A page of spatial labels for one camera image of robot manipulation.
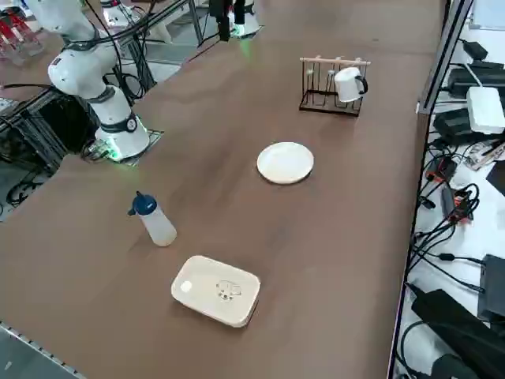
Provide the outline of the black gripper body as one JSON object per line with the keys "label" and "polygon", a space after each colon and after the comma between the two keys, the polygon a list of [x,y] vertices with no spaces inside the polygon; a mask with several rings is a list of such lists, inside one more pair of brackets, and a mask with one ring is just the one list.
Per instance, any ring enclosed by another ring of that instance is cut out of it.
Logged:
{"label": "black gripper body", "polygon": [[227,17],[233,0],[209,0],[209,13],[212,17]]}

